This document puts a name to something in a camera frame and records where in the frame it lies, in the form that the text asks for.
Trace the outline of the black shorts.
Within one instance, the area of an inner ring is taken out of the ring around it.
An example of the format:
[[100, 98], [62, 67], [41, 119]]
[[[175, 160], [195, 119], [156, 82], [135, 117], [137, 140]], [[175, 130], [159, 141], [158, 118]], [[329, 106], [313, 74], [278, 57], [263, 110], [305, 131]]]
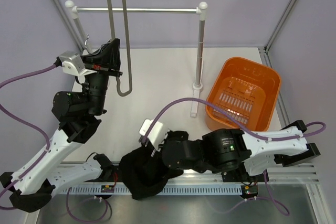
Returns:
[[143, 200], [159, 194], [169, 179], [183, 175], [180, 169], [169, 169], [162, 155], [148, 142], [124, 155], [119, 171], [134, 200]]

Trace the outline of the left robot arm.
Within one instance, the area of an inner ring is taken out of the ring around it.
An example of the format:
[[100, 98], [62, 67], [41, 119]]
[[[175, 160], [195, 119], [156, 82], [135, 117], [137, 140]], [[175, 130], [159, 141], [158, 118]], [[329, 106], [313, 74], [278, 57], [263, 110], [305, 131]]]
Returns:
[[103, 154], [70, 172], [58, 172], [57, 166], [84, 145], [101, 123], [109, 78], [121, 75], [119, 49], [120, 40], [115, 38], [84, 56], [67, 51], [50, 66], [62, 67], [64, 73], [85, 80], [80, 92], [55, 94], [52, 113], [59, 125], [53, 136], [46, 138], [46, 145], [21, 169], [1, 175], [2, 186], [10, 191], [11, 209], [34, 212], [72, 185], [92, 179], [105, 182], [112, 177], [113, 166]]

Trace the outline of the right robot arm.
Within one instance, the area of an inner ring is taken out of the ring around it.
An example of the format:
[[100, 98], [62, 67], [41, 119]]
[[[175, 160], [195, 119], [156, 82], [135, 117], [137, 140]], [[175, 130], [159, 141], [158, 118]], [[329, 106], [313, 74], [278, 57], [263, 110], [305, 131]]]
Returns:
[[298, 165], [320, 155], [315, 143], [308, 143], [307, 127], [297, 120], [280, 131], [247, 132], [219, 129], [190, 141], [168, 136], [161, 157], [169, 169], [191, 169], [198, 173], [233, 172], [239, 181], [248, 181], [277, 164]]

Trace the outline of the white metal clothes rack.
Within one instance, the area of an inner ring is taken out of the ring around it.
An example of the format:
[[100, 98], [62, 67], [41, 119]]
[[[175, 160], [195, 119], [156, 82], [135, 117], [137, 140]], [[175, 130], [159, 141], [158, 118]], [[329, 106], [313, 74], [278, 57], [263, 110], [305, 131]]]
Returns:
[[203, 89], [202, 84], [202, 71], [203, 71], [203, 48], [204, 48], [204, 33], [205, 33], [205, 21], [207, 16], [208, 4], [206, 2], [200, 2], [199, 5], [192, 8], [89, 8], [78, 7], [73, 1], [67, 0], [65, 7], [69, 10], [70, 16], [73, 19], [81, 39], [84, 42], [84, 46], [88, 47], [89, 36], [85, 33], [83, 26], [79, 20], [79, 12], [120, 12], [120, 13], [173, 13], [173, 14], [196, 14], [199, 16], [198, 26], [198, 44], [197, 44], [197, 58], [196, 58], [196, 73], [195, 80], [192, 84], [193, 98], [199, 98]]

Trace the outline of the orange plastic basket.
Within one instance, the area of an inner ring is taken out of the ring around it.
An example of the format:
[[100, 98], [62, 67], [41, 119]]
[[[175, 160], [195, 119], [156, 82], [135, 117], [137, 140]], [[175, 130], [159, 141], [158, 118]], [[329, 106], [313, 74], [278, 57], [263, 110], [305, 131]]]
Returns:
[[207, 102], [223, 109], [251, 131], [267, 131], [281, 87], [279, 73], [241, 57], [228, 59]]

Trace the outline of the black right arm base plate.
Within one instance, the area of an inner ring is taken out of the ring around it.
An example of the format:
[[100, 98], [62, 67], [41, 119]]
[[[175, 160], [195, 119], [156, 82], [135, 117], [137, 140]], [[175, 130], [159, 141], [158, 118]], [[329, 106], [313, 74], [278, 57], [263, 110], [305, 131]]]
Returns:
[[259, 175], [250, 175], [245, 170], [233, 170], [230, 172], [221, 172], [223, 182], [237, 182], [253, 184], [254, 182], [264, 182], [263, 173]]

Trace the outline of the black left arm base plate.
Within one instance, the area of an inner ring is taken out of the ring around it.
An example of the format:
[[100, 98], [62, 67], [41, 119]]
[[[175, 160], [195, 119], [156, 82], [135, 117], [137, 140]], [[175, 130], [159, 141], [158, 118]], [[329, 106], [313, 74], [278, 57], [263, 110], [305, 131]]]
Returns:
[[120, 166], [110, 166], [104, 168], [98, 178], [93, 180], [94, 182], [116, 182], [123, 183], [124, 178], [122, 176], [122, 172]]

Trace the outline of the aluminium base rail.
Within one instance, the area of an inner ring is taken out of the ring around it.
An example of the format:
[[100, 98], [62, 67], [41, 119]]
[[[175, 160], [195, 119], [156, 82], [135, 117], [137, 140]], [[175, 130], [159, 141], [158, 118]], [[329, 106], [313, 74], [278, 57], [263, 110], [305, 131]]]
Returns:
[[[319, 178], [315, 167], [310, 164], [300, 164], [291, 167], [279, 165], [267, 169], [271, 184], [317, 184]], [[206, 171], [199, 174], [193, 170], [186, 170], [184, 174], [175, 179], [170, 179], [169, 184], [218, 184], [221, 183], [221, 174]]]

